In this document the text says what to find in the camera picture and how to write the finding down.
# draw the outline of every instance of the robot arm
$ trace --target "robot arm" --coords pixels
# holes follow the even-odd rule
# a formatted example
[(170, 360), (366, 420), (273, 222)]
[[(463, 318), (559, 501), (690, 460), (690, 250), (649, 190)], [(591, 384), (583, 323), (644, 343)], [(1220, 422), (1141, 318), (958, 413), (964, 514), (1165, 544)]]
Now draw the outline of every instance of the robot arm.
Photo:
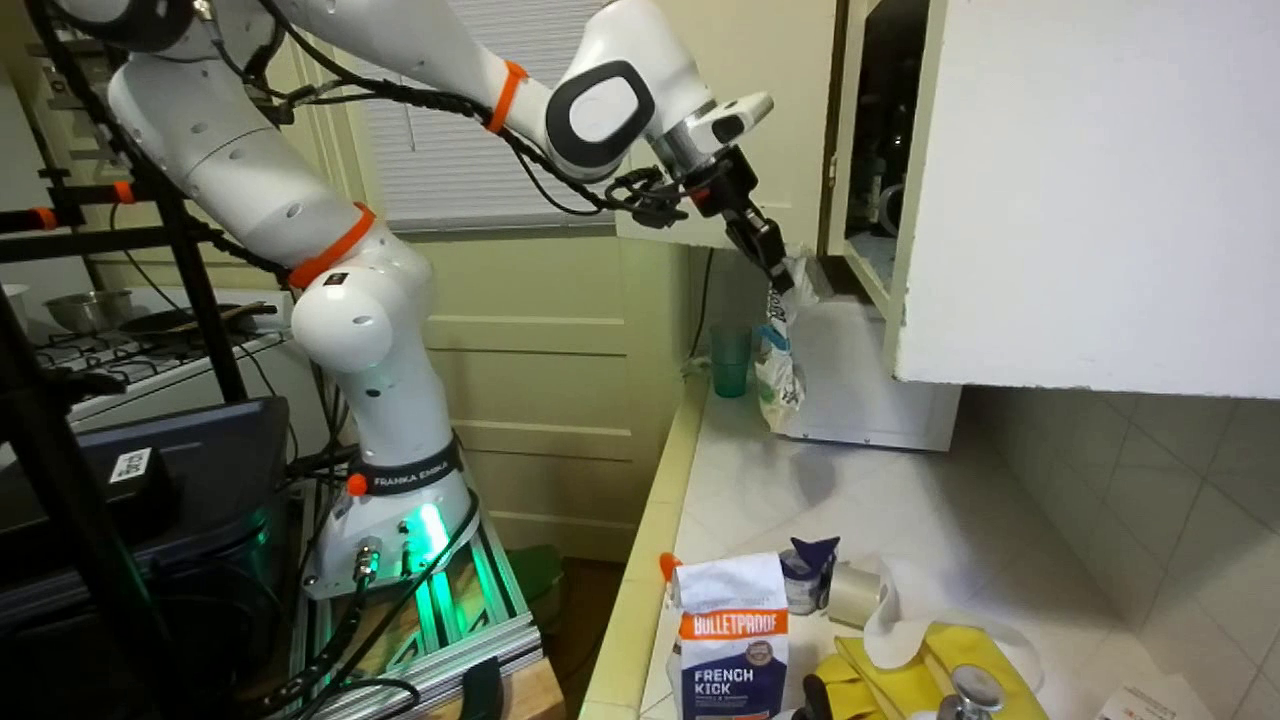
[(359, 465), (322, 522), (311, 594), (419, 577), (474, 529), (474, 501), (419, 341), (422, 260), (315, 180), (233, 71), (273, 43), (280, 19), (463, 97), (490, 133), (515, 133), (576, 180), (611, 176), (649, 141), (671, 196), (724, 215), (770, 288), (791, 288), (780, 230), (749, 198), (757, 176), (735, 147), (765, 120), (769, 97), (715, 105), (652, 0), (601, 9), (556, 87), (489, 50), (446, 0), (262, 3), (216, 0), (206, 11), (191, 0), (55, 0), (85, 30), (132, 46), (107, 87), (116, 120), (227, 235), (291, 269), (291, 336), (350, 404)]

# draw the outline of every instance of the yellow object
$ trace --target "yellow object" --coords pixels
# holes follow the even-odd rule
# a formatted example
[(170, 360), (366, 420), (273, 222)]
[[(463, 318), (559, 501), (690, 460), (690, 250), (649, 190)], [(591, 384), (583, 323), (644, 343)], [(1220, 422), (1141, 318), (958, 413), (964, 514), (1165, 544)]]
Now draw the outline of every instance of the yellow object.
[(937, 713), (950, 695), (950, 671), (964, 665), (1001, 685), (1004, 707), (996, 720), (1046, 720), (996, 638), (971, 622), (937, 622), (918, 655), (897, 671), (875, 669), (858, 634), (836, 634), (836, 651), (810, 674), (825, 685), (836, 720), (906, 720)]

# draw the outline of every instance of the floor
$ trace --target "floor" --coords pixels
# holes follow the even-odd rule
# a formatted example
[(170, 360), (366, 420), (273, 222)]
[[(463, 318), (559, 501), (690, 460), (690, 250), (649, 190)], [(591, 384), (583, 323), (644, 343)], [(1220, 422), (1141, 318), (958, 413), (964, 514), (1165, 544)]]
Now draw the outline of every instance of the floor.
[(565, 717), (576, 717), (588, 695), (618, 580), (618, 562), (565, 560), (559, 608), (544, 621), (544, 651), (565, 693)]

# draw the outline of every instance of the kitchen counter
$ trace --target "kitchen counter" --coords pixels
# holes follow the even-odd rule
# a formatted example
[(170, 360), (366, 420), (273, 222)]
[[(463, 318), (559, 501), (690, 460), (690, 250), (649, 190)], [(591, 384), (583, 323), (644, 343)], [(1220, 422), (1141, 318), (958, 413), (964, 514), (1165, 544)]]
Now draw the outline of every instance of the kitchen counter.
[[(964, 420), (947, 456), (791, 442), (752, 404), (715, 400), (704, 381), (671, 420), (583, 700), (588, 720), (679, 717), (668, 685), (677, 608), (654, 556), (715, 560), (839, 537), (839, 556), (878, 556), (928, 583), (905, 589), (905, 614), (947, 608), (1001, 621), (1034, 645), (1038, 705), (1089, 720), (1121, 685), (1161, 674), (1142, 645), (1097, 594), (1067, 544)], [(791, 685), (847, 631), (825, 614), (791, 622)]]

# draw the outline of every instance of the white cabinet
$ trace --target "white cabinet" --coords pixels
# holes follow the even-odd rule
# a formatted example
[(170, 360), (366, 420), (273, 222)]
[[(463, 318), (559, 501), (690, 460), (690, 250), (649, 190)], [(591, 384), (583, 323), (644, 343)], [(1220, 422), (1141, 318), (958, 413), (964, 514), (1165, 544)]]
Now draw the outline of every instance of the white cabinet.
[[(829, 105), (839, 0), (658, 0), (677, 36), (719, 97), (769, 92), (770, 115), (752, 129), (745, 154), (760, 186), (757, 202), (780, 222), (787, 250), (817, 250), (825, 221)], [(629, 164), (654, 164), (634, 142)], [(733, 248), (719, 221), (638, 228), (618, 215), (618, 235)]]
[(897, 241), (847, 244), (866, 9), (836, 57), (829, 248), (897, 377), (1280, 396), (1274, 0), (924, 3)]

